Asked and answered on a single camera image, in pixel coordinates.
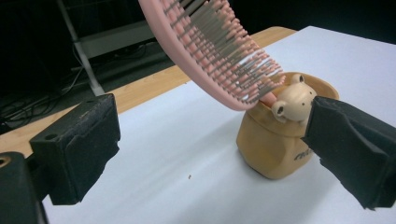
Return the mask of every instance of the pink hairbrush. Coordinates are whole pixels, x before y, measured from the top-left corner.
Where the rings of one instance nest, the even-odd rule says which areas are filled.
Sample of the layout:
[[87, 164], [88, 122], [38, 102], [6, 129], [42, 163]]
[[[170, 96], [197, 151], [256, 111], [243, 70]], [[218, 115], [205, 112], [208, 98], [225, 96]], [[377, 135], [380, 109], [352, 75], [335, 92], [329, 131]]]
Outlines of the pink hairbrush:
[[248, 35], [227, 0], [139, 0], [166, 54], [192, 81], [234, 110], [259, 100], [284, 77], [280, 66]]

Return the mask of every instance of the white table surface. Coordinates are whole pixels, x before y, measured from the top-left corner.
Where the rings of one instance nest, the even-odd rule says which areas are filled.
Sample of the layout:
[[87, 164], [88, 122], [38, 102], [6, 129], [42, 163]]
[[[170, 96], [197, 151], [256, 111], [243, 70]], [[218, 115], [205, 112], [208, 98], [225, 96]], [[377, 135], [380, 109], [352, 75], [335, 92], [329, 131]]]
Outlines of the white table surface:
[[[285, 71], [322, 78], [342, 101], [396, 126], [396, 46], [307, 27], [265, 50]], [[120, 152], [82, 203], [47, 197], [49, 222], [395, 222], [396, 206], [362, 209], [317, 156], [277, 181], [250, 169], [235, 143], [243, 114], [192, 82], [120, 114]]]

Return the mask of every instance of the white tabletop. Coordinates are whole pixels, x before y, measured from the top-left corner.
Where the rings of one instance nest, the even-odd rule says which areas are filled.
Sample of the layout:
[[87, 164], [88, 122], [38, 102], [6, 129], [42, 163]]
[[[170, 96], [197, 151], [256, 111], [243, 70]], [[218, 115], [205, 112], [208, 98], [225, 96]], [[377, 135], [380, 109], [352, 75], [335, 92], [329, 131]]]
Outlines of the white tabletop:
[[[307, 27], [265, 49], [285, 71], [334, 85], [342, 101], [396, 126], [396, 46]], [[44, 205], [50, 223], [392, 223], [364, 210], [313, 159], [268, 180], [235, 138], [243, 112], [188, 82], [120, 115], [120, 152], [82, 203]]]

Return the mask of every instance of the hairbrush bristle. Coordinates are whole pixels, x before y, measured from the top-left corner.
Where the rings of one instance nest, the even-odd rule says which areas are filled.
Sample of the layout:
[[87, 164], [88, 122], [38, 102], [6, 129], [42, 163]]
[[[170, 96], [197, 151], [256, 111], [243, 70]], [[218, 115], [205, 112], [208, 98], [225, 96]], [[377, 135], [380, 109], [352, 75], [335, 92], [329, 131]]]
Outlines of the hairbrush bristle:
[[[282, 72], [280, 66], [252, 40], [235, 17], [227, 0], [150, 0], [150, 2], [161, 7], [162, 18], [167, 19], [168, 28], [173, 31], [173, 35], [188, 53], [190, 60], [194, 61], [212, 82], [236, 99], [238, 104], [252, 107], [264, 94], [283, 83], [284, 78], [271, 77]], [[148, 4], [145, 3], [146, 8], [142, 6], [146, 16], [149, 14], [147, 11], [150, 10]], [[199, 77], [196, 78], [191, 72], [192, 69], [183, 66], [183, 62], [177, 57], [179, 55], [171, 58], [182, 69], [185, 68], [183, 71], [189, 70], [185, 72], [192, 80], [201, 84], [204, 90], [218, 100], [224, 99], [210, 90], [214, 88], [213, 86], [207, 87]]]

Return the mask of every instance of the hairbrush head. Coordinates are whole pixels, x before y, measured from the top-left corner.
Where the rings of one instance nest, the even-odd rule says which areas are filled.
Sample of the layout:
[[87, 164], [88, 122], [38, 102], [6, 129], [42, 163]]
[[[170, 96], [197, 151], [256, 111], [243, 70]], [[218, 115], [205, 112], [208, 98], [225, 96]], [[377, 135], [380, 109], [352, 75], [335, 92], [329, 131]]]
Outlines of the hairbrush head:
[[139, 0], [163, 50], [191, 80], [234, 110], [283, 83], [280, 66], [248, 35], [227, 0]]

